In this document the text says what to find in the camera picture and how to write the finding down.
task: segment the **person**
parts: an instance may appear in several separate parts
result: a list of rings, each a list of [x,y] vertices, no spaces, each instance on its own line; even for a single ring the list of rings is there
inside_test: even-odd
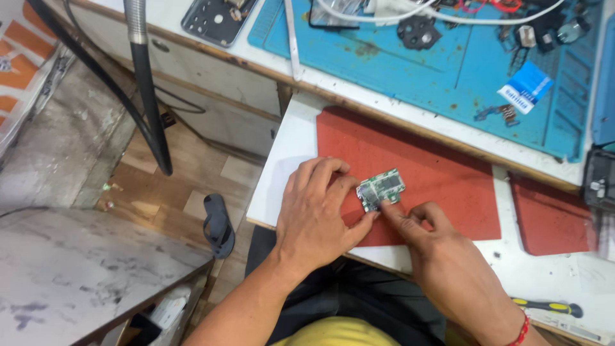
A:
[[[383,201],[381,212],[367,212],[346,226],[340,208],[359,185],[346,175],[349,170],[338,158],[299,165],[286,184],[276,232],[255,229],[249,275],[185,346],[443,345],[445,318],[482,346],[514,344],[520,336],[527,346],[548,345],[437,204],[421,204],[405,215]],[[334,172],[339,177],[330,184]],[[377,217],[386,218],[407,242],[418,286],[341,257]],[[433,230],[421,226],[424,220]],[[269,248],[258,241],[266,232],[273,239]],[[260,258],[253,255],[263,248]]]

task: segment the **screwdriver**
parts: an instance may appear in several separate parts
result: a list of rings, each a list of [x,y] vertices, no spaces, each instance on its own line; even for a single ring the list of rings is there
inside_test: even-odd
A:
[[[512,301],[517,303],[520,307],[524,308],[536,308],[543,309],[550,312],[563,313],[565,315],[573,315],[576,318],[583,317],[583,309],[580,306],[555,302],[532,302],[521,298],[512,298]]]

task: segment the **tile floor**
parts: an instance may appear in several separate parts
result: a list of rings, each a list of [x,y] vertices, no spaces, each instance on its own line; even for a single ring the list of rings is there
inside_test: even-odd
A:
[[[202,235],[207,216],[203,198],[210,193],[223,196],[236,243],[228,258],[215,262],[186,337],[244,279],[254,229],[246,221],[245,211],[263,168],[211,147],[181,122],[165,133],[173,175],[166,177],[160,171],[145,140],[136,132],[108,182],[111,189],[103,193],[97,208],[193,246],[208,247]]]

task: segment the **circuit board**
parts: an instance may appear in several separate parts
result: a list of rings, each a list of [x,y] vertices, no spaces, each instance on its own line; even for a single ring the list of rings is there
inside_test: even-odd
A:
[[[384,199],[391,204],[399,202],[399,193],[406,189],[397,168],[393,168],[374,177],[363,180],[357,187],[357,197],[361,200],[365,212],[378,210]]]

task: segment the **white desk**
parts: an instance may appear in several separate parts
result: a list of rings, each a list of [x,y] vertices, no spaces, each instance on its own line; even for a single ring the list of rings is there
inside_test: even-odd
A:
[[[274,226],[288,176],[300,162],[317,156],[316,121],[326,102],[316,96],[293,96],[256,186],[247,217]],[[579,304],[585,316],[577,325],[615,333],[615,263],[590,252],[532,256],[523,250],[507,172],[493,167],[502,239],[476,241],[510,296]],[[405,246],[356,247],[351,254],[400,272],[411,272]]]
[[[124,11],[123,0],[89,1],[117,12]],[[615,12],[615,0],[605,1],[607,1],[607,4],[605,5],[604,16],[607,16],[608,14]],[[169,33],[177,34],[208,46],[217,47],[219,50],[263,66],[276,73],[282,73],[286,76],[292,75],[289,60],[259,48],[255,48],[247,41],[248,34],[252,29],[256,17],[258,16],[258,12],[263,6],[263,0],[259,0],[255,4],[234,45],[228,49],[215,46],[183,31],[180,22],[192,2],[193,0],[148,1],[146,6],[147,22],[163,29],[164,31],[168,31]],[[603,41],[602,37],[604,33],[604,22],[605,21],[603,21],[603,27],[601,28],[600,42]],[[598,48],[598,57],[601,55],[601,51],[602,44],[600,44]],[[306,66],[302,66],[302,70],[303,74],[301,78],[303,82],[332,92],[344,99],[353,100],[376,111],[381,111],[395,118],[419,125],[459,142],[469,144],[479,150],[492,153],[498,157],[508,159],[515,163],[522,164],[530,169],[543,172],[565,182],[572,183],[573,185],[581,184],[584,168],[583,162],[576,164],[560,164],[557,163],[552,156],[540,151],[524,147],[523,145],[511,142],[510,140],[502,139],[443,116],[434,117],[434,113],[423,110],[422,108],[418,108],[408,103],[399,102],[398,100],[392,99],[378,92],[371,91],[364,87],[360,87],[351,82],[344,81],[343,79],[339,79],[330,74]],[[592,93],[590,104],[593,104],[593,98],[594,96]],[[589,145],[589,141],[586,141],[586,148],[588,148]]]

